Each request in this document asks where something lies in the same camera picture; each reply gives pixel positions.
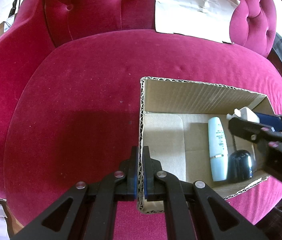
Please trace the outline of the crumpled brown paper sheet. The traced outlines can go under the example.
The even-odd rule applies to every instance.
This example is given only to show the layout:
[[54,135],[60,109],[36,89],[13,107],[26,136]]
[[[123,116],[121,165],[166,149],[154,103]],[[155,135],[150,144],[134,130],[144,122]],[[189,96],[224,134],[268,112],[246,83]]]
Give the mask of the crumpled brown paper sheet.
[[230,21],[239,0],[156,0],[155,30],[232,43]]

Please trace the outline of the white charger plug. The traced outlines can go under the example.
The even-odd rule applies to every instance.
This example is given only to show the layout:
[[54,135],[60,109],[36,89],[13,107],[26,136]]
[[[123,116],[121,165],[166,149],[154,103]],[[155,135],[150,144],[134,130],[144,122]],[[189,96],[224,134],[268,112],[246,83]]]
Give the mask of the white charger plug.
[[227,114],[227,120],[232,118],[241,118],[242,120],[250,121],[259,124],[259,117],[248,107],[242,107],[241,109],[234,109],[233,114]]

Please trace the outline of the cardboard box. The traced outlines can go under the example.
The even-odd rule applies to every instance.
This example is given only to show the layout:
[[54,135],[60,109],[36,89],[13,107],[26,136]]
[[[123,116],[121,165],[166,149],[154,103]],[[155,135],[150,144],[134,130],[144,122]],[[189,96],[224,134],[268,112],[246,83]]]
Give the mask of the cardboard box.
[[218,117],[228,127],[227,115],[248,107],[274,113],[265,94],[221,84],[143,77],[140,80],[139,146],[148,147],[151,158],[163,170],[187,182],[204,181],[222,198],[236,197],[268,179],[261,166],[263,156],[248,141],[233,138],[225,130],[227,149],[247,150],[252,156],[253,177],[239,183],[214,182],[210,168],[208,120]]

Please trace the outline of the black glossy jar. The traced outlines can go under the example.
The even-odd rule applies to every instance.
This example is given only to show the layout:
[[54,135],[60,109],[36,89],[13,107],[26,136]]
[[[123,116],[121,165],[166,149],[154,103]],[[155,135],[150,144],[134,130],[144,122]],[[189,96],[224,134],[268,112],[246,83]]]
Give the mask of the black glossy jar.
[[228,157],[227,180],[240,183],[253,177],[251,155],[247,150],[237,150]]

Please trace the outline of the pale blue cosmetic tube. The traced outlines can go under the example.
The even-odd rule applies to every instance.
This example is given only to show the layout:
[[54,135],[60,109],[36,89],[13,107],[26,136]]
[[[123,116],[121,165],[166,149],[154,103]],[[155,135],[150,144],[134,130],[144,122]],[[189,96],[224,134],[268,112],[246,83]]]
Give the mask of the pale blue cosmetic tube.
[[219,117],[208,120],[209,158],[214,182],[224,181],[228,173],[228,148]]

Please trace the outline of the small cardboard box background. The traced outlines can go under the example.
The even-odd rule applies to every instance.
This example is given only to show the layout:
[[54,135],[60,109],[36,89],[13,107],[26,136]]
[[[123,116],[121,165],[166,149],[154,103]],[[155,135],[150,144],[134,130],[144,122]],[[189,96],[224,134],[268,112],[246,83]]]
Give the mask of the small cardboard box background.
[[4,21],[0,23],[0,37],[6,32],[8,31],[8,29],[10,29],[12,25],[9,24],[8,22]]

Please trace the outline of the red velvet tufted sofa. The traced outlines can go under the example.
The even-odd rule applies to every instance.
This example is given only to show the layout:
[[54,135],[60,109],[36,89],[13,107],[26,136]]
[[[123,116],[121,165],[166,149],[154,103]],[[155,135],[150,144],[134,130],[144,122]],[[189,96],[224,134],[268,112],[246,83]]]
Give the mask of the red velvet tufted sofa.
[[[230,44],[156,32],[156,0],[23,0],[0,37],[0,199],[18,232],[79,181],[117,171],[136,146],[136,198],[117,202],[112,239],[168,239],[163,201],[144,194],[140,80],[241,88],[282,115],[282,76],[268,59],[276,7],[239,1]],[[268,174],[223,199],[257,227],[281,197]]]

